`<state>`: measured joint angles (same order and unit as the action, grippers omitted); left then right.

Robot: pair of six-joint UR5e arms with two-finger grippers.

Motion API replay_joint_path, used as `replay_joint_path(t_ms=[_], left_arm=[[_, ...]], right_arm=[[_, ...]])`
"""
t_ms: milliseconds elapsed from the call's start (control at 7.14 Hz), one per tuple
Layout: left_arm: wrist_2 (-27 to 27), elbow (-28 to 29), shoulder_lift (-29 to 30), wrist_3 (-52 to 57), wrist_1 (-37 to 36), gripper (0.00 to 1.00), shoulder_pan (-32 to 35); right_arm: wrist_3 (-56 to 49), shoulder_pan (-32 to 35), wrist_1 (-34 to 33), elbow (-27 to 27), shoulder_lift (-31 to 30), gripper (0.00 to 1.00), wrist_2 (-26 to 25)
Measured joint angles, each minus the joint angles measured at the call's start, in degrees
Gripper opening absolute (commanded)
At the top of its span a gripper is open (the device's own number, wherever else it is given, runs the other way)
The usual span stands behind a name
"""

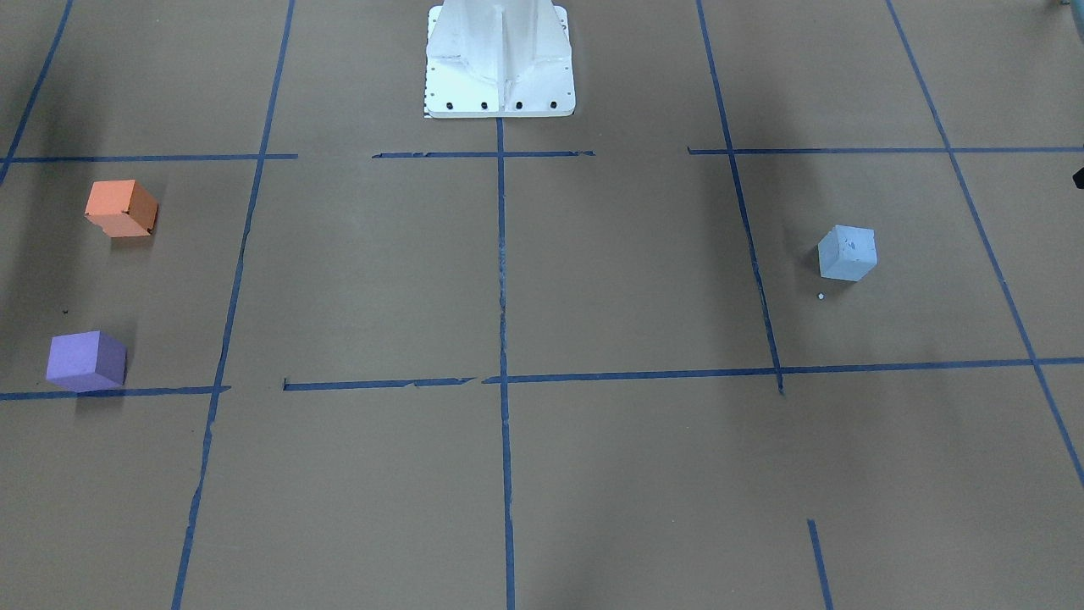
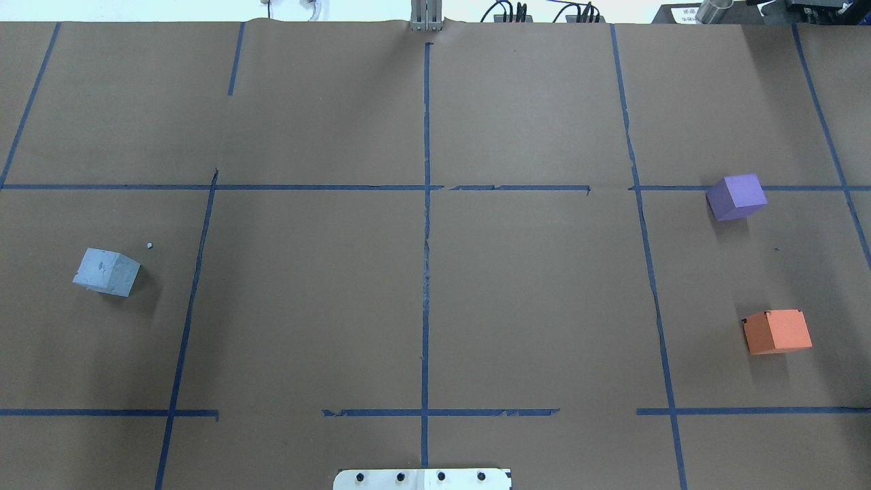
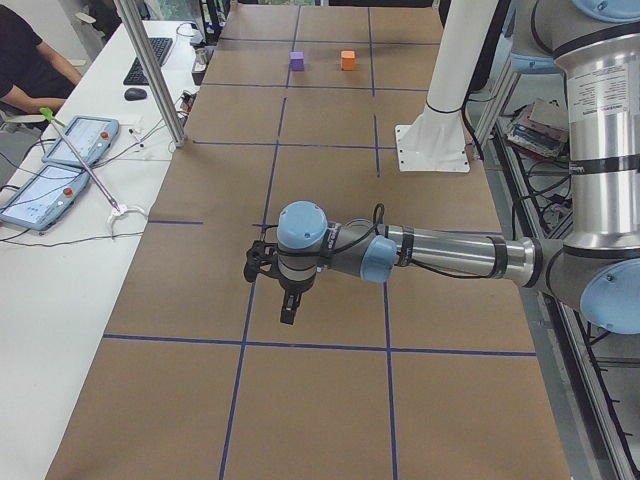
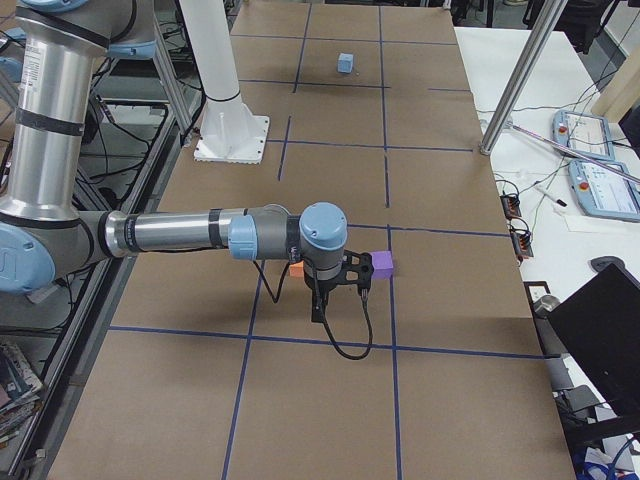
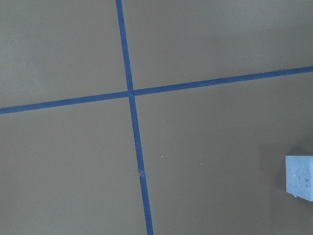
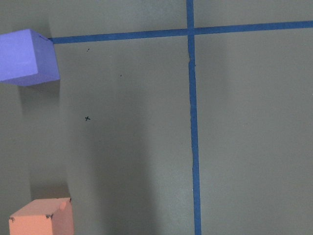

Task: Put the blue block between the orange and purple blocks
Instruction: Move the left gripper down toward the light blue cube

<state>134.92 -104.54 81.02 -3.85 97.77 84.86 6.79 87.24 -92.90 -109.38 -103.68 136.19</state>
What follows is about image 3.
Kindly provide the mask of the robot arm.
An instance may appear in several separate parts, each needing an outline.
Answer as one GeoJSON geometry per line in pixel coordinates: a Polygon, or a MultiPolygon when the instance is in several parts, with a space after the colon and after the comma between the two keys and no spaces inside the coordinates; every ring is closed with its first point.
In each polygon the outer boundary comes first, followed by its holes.
{"type": "Polygon", "coordinates": [[[316,204],[286,206],[273,273],[280,319],[294,321],[321,268],[382,283],[395,267],[509,279],[547,293],[588,322],[639,330],[639,5],[525,1],[513,47],[548,55],[565,73],[573,228],[562,240],[454,234],[330,222],[316,204]]]}

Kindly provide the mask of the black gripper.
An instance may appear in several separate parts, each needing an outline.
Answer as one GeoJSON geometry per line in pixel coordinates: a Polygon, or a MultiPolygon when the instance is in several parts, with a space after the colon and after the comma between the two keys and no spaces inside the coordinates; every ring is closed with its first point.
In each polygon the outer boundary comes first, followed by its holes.
{"type": "Polygon", "coordinates": [[[281,281],[280,286],[284,290],[280,322],[287,325],[293,325],[297,310],[301,303],[302,295],[306,291],[306,283],[286,280],[281,281]]]}

